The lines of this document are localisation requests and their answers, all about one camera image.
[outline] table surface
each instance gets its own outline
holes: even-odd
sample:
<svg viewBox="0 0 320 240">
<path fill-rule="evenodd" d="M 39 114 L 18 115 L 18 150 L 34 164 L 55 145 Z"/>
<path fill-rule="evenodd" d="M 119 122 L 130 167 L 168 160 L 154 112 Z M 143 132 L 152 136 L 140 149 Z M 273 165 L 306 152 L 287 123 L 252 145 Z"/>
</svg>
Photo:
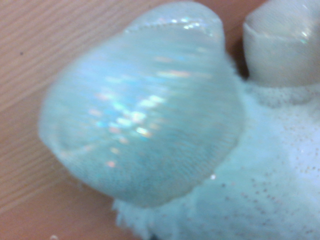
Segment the table surface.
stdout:
<svg viewBox="0 0 320 240">
<path fill-rule="evenodd" d="M 133 240 L 112 198 L 81 184 L 37 136 L 47 87 L 67 64 L 170 0 L 0 1 L 0 239 Z M 242 75 L 245 16 L 264 0 L 199 0 L 222 19 Z"/>
</svg>

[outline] stuffed animal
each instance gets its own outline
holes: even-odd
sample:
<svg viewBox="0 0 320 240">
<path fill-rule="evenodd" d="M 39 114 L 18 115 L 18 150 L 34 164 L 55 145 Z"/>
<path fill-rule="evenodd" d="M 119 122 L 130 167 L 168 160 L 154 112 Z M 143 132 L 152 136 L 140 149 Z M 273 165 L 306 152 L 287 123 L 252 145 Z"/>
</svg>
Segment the stuffed animal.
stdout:
<svg viewBox="0 0 320 240">
<path fill-rule="evenodd" d="M 159 6 L 60 75 L 40 138 L 143 240 L 319 240 L 320 1 L 268 1 L 244 50 L 246 80 L 214 12 Z"/>
</svg>

